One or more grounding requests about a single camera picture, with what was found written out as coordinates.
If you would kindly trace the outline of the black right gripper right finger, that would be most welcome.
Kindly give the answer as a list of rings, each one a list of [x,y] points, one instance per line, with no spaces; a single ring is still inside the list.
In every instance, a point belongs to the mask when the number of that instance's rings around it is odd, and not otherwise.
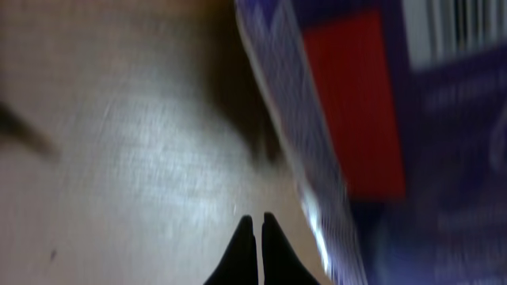
[[[319,285],[295,254],[273,213],[264,213],[261,234],[264,285]]]

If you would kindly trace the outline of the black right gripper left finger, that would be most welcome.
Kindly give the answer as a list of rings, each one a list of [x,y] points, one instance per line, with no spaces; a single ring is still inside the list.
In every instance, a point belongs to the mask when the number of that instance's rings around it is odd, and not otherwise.
[[[241,217],[220,262],[204,285],[258,285],[253,220]]]

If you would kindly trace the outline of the red purple snack packet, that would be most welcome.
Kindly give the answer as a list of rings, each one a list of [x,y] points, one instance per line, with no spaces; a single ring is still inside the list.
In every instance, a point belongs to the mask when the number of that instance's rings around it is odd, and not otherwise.
[[[504,0],[239,0],[336,284],[506,282]]]

